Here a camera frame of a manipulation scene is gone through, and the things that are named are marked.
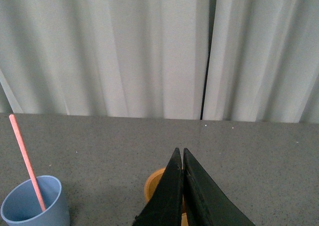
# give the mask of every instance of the cup rim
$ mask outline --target cup rim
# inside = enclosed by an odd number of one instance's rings
[[[11,223],[11,224],[16,224],[16,223],[19,223],[19,224],[20,224],[20,223],[26,223],[26,222],[29,222],[29,221],[31,221],[31,220],[34,220],[35,218],[40,217],[41,215],[43,215],[44,213],[46,213],[50,208],[52,208],[52,207],[54,206],[54,204],[57,202],[57,200],[60,198],[60,195],[61,195],[61,192],[62,192],[62,184],[61,184],[61,182],[60,182],[60,180],[59,180],[58,178],[56,178],[56,177],[54,177],[54,176],[52,176],[52,175],[41,175],[41,176],[37,176],[36,178],[37,178],[37,179],[38,179],[38,178],[52,178],[52,179],[54,179],[54,180],[56,180],[56,181],[58,182],[60,188],[59,188],[59,193],[58,193],[56,199],[53,201],[53,203],[52,203],[45,211],[41,212],[40,214],[38,214],[38,215],[36,215],[36,216],[34,216],[34,217],[30,218],[30,219],[22,220],[22,221],[12,221],[12,220],[7,219],[7,217],[5,217],[5,216],[4,216],[4,213],[3,213],[3,206],[5,205],[7,199],[10,197],[10,195],[13,194],[14,191],[15,191],[17,188],[19,188],[19,187],[22,186],[23,184],[27,183],[28,181],[31,181],[31,179],[28,179],[28,180],[22,182],[21,184],[19,184],[18,186],[16,186],[13,190],[11,190],[11,192],[10,192],[10,193],[6,196],[6,198],[4,199],[4,201],[3,201],[2,205],[1,205],[1,209],[0,209],[0,214],[1,214],[1,217],[4,219],[4,221],[6,221],[7,223]]]

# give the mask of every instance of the cup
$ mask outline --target cup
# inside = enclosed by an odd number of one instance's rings
[[[164,171],[165,171],[165,168],[159,169],[155,171],[154,173],[152,173],[146,180],[144,185],[144,196],[145,196],[146,202],[150,201],[151,197],[153,196],[154,191],[157,185],[159,184],[159,181]],[[182,214],[181,214],[181,226],[188,226],[184,198],[183,198]]]
[[[54,176],[37,177],[46,210],[42,211],[31,180],[13,189],[1,206],[9,226],[70,226],[70,215],[61,182]]]

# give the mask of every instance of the pink straw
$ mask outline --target pink straw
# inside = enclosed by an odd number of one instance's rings
[[[9,119],[11,121],[11,125],[12,125],[12,128],[13,128],[16,140],[18,141],[18,144],[19,144],[19,147],[20,147],[20,150],[21,150],[21,153],[22,153],[26,168],[28,169],[28,173],[30,175],[31,182],[32,182],[32,185],[34,187],[35,194],[36,194],[36,196],[37,196],[37,198],[39,200],[39,203],[40,203],[42,211],[45,211],[45,204],[44,204],[41,192],[40,192],[40,188],[38,186],[38,182],[37,182],[36,177],[34,175],[34,171],[33,171],[33,168],[31,166],[31,162],[30,162],[28,153],[26,151],[26,148],[25,148],[25,145],[24,145],[24,142],[23,142],[23,139],[22,139],[22,135],[21,135],[18,123],[16,122],[15,116],[13,114],[11,114],[9,116]]]

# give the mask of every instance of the curtain fold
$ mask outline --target curtain fold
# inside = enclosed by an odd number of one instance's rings
[[[316,121],[307,111],[318,108],[318,8],[319,0],[217,0],[203,118]]]
[[[199,119],[209,0],[0,0],[15,113]]]

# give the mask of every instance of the speckled gray table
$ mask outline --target speckled gray table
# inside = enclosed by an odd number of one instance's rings
[[[61,180],[72,226],[130,226],[145,180],[175,147],[188,147],[257,226],[319,225],[317,124],[16,116],[36,175]],[[27,178],[0,114],[0,202]]]

